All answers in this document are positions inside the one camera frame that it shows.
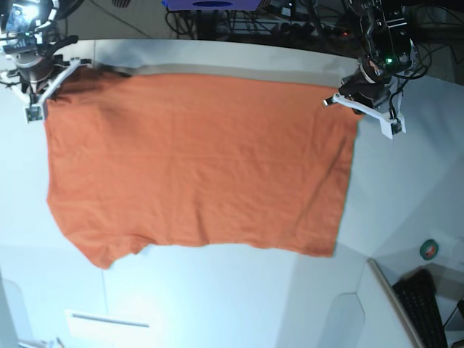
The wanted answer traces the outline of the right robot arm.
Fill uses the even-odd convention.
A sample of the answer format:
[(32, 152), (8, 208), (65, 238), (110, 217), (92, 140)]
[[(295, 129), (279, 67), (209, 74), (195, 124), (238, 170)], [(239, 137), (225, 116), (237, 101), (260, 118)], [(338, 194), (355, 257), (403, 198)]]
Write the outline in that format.
[(1, 79), (4, 86), (13, 86), (8, 78), (18, 77), (23, 93), (35, 93), (57, 67), (65, 67), (55, 54), (76, 44), (76, 35), (60, 34), (58, 24), (77, 10), (82, 1), (2, 1), (1, 53), (15, 69)]

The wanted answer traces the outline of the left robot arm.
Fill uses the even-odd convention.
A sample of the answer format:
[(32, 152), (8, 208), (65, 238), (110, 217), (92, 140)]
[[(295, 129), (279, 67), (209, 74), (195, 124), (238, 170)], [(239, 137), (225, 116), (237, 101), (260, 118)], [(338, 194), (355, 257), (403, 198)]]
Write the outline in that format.
[(369, 107), (392, 103), (407, 84), (422, 78), (421, 62), (397, 1), (343, 1), (351, 34), (361, 53), (355, 73), (344, 78), (339, 93)]

